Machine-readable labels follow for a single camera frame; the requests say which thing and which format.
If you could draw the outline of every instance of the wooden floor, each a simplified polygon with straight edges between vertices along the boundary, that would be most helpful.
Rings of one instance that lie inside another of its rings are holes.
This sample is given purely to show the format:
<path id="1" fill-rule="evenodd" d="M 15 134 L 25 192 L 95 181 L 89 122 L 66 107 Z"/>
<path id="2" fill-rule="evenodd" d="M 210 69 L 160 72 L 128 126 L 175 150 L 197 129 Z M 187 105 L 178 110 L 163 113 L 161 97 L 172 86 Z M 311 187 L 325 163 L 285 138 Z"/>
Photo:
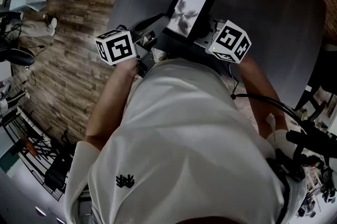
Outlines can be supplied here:
<path id="1" fill-rule="evenodd" d="M 59 138 L 68 130 L 72 140 L 84 138 L 90 112 L 113 70 L 99 58 L 93 36 L 105 32 L 114 1 L 48 0 L 43 12 L 24 15 L 24 20 L 41 20 L 44 13 L 58 19 L 55 36 L 20 38 L 21 46 L 47 46 L 30 67 L 31 99 L 24 110 L 34 111 L 33 120 L 44 130 L 52 127 L 52 136 Z M 14 72 L 17 84 L 26 79 L 24 67 L 15 66 Z"/>

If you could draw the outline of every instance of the white cube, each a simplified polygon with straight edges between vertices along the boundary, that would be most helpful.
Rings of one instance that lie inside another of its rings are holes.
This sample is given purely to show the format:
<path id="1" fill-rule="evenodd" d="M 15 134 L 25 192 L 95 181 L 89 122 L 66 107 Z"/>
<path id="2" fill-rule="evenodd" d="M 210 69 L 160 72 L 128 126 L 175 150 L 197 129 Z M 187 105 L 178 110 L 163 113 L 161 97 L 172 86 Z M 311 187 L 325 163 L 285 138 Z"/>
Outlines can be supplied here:
<path id="1" fill-rule="evenodd" d="M 206 52 L 220 60 L 240 63 L 251 45 L 246 31 L 227 21 Z"/>
<path id="2" fill-rule="evenodd" d="M 111 30 L 95 38 L 101 59 L 114 65 L 137 56 L 129 31 Z"/>

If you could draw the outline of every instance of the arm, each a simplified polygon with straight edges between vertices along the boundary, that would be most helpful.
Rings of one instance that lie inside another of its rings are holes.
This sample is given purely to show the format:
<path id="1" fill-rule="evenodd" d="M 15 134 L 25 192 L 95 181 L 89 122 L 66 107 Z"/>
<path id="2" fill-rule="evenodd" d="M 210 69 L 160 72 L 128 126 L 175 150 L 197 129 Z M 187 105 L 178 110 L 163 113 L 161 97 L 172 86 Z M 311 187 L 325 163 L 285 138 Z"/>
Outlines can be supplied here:
<path id="1" fill-rule="evenodd" d="M 267 77 L 251 57 L 245 56 L 239 64 L 239 71 L 247 94 L 264 95 L 280 100 Z M 275 117 L 276 130 L 288 130 L 283 111 L 259 100 L 249 99 L 249 102 L 259 127 L 260 136 L 266 139 L 272 133 L 272 129 L 266 121 L 270 113 Z"/>
<path id="2" fill-rule="evenodd" d="M 101 150 L 120 126 L 127 97 L 137 74 L 137 60 L 117 65 L 90 115 L 85 140 Z"/>

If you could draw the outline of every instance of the hand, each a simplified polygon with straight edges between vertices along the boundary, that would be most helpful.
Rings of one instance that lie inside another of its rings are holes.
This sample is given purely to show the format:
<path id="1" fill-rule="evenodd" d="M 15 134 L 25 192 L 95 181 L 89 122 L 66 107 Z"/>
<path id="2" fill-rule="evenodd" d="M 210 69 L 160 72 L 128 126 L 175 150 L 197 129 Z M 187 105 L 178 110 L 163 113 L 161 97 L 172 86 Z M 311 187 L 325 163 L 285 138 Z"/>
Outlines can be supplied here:
<path id="1" fill-rule="evenodd" d="M 138 73 L 137 62 L 138 61 L 136 58 L 128 59 L 121 63 L 118 63 L 116 69 L 120 71 L 125 71 L 128 75 L 134 77 Z"/>

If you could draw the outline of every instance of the white t-shirt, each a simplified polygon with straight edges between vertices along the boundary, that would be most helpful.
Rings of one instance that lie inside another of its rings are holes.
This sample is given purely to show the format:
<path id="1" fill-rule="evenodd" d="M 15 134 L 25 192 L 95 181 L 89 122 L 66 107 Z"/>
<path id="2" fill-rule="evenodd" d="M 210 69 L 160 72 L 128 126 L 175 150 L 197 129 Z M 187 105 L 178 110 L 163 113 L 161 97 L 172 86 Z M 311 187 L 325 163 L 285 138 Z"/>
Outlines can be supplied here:
<path id="1" fill-rule="evenodd" d="M 277 147 L 276 137 L 270 141 Z M 293 149 L 287 148 L 290 154 Z M 207 216 L 275 223 L 284 185 L 265 160 L 274 157 L 215 72 L 168 61 L 136 87 L 121 126 L 101 152 L 77 144 L 66 219 L 74 222 L 72 205 L 88 184 L 103 223 L 175 224 Z M 116 177 L 128 175 L 131 188 L 116 185 Z"/>

